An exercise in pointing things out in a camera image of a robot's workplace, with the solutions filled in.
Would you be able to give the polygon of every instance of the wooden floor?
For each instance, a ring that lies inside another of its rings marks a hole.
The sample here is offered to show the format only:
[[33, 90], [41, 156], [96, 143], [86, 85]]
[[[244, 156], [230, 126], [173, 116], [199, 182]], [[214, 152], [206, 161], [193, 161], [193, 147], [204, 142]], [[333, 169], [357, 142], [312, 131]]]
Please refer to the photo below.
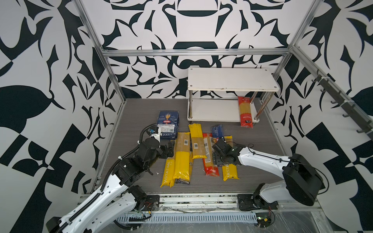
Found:
[[[259, 109], [259, 101], [255, 100], [254, 103], [256, 108]], [[187, 100], [128, 99], [109, 152], [109, 157], [103, 169], [103, 175], [107, 173], [110, 166], [118, 159], [118, 156], [124, 155], [137, 145], [141, 130], [157, 121], [160, 110], [179, 111], [179, 132], [189, 131], [189, 123], [186, 116]], [[240, 126], [240, 123], [231, 122], [195, 123], [202, 124], [204, 133], [211, 133], [212, 126], [222, 124], [224, 135], [232, 135], [234, 142], [244, 145], [252, 143], [256, 150], [282, 155], [281, 149], [264, 113], [260, 118], [260, 122], [255, 124], [253, 129], [243, 128]], [[280, 180], [278, 176], [255, 167], [237, 166], [240, 180], [228, 179], [227, 181], [223, 181], [221, 168], [219, 168], [220, 177], [206, 176], [202, 159], [195, 159], [190, 185], [175, 184], [172, 188], [168, 186], [160, 188], [165, 163], [164, 159], [158, 159], [150, 168], [150, 171], [153, 172], [154, 175], [151, 176], [149, 173], [146, 173], [135, 185], [141, 186], [147, 193], [252, 192], [260, 183], [272, 183]]]

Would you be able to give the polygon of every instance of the white shelf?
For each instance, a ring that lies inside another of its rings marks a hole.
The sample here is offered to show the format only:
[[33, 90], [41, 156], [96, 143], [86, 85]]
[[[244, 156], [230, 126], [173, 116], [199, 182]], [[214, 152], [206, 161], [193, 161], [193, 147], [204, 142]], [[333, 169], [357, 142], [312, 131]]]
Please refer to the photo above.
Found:
[[188, 69], [188, 90], [276, 92], [279, 87], [267, 69], [191, 67]]
[[[250, 109], [253, 123], [259, 122], [259, 120], [254, 120], [254, 117], [257, 114], [254, 103], [250, 104]], [[239, 117], [238, 100], [193, 99], [192, 118], [188, 118], [188, 120], [209, 122], [241, 122]]]

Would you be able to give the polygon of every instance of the blue pasta box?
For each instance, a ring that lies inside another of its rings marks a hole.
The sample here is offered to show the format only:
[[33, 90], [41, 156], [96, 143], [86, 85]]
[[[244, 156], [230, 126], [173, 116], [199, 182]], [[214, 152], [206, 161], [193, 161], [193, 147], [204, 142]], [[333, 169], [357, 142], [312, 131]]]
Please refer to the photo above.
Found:
[[158, 132], [161, 133], [161, 139], [175, 140], [178, 137], [179, 112], [160, 111], [158, 115], [157, 124]]

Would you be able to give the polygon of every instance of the hook rack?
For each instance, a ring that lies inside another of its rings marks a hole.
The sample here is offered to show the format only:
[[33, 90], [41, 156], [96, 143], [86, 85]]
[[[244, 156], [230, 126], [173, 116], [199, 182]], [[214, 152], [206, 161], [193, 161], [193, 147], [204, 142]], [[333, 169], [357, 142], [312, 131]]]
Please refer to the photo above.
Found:
[[366, 133], [373, 140], [373, 123], [368, 116], [330, 77], [328, 77], [311, 59], [298, 47], [292, 46], [290, 52], [316, 77], [312, 82], [318, 82], [322, 86], [321, 92], [327, 92], [334, 99], [332, 104], [338, 104], [346, 114], [360, 127], [358, 133]]

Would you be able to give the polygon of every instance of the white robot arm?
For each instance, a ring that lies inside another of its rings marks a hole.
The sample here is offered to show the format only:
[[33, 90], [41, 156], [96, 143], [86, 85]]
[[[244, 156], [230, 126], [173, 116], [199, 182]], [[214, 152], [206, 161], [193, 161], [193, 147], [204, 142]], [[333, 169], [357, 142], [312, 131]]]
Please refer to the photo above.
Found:
[[[150, 135], [148, 129], [152, 127], [155, 133]], [[143, 142], [144, 132], [148, 132], [151, 137]], [[158, 158], [172, 157], [173, 144], [160, 145], [156, 124], [142, 130], [139, 142], [136, 148], [119, 157], [110, 168], [103, 184], [83, 203], [62, 218], [51, 218], [46, 224], [48, 231], [50, 233], [96, 233], [121, 214], [132, 210], [141, 212], [147, 195], [138, 185], [133, 186], [133, 183], [140, 179], [144, 172], [151, 173], [149, 168]], [[277, 201], [285, 200], [296, 200], [311, 206], [315, 202], [318, 191], [323, 188], [323, 179], [301, 155], [294, 154], [292, 157], [272, 155], [240, 144], [232, 148], [224, 140], [218, 140], [213, 145], [213, 149], [215, 162], [219, 166], [226, 164], [253, 166], [283, 179], [272, 184], [260, 184], [252, 195], [239, 194], [238, 206], [242, 211], [268, 209]], [[123, 192], [125, 193], [119, 200], [112, 202]], [[143, 214], [143, 219], [140, 221], [150, 216]], [[136, 229], [136, 225], [134, 226], [120, 225], [121, 228], [128, 230]]]
[[[154, 128], [144, 142], [142, 136]], [[132, 186], [158, 158], [173, 156], [173, 144], [160, 145], [156, 124], [149, 125], [140, 134], [139, 145], [112, 165], [102, 185], [83, 203], [62, 218], [51, 218], [46, 226], [50, 233], [95, 233], [99, 232], [116, 218], [132, 210], [141, 212], [147, 199], [146, 193], [138, 186]], [[112, 202], [117, 196], [124, 195]], [[143, 214], [143, 221], [149, 216]]]
[[283, 179], [272, 184], [260, 184], [252, 195], [239, 195], [241, 210], [267, 209], [276, 201], [293, 200], [312, 206], [317, 193], [324, 188], [321, 176], [299, 154], [294, 154], [292, 157], [273, 155], [240, 144], [231, 147], [224, 140], [218, 140], [213, 145], [213, 149], [218, 166], [226, 164], [252, 166]]

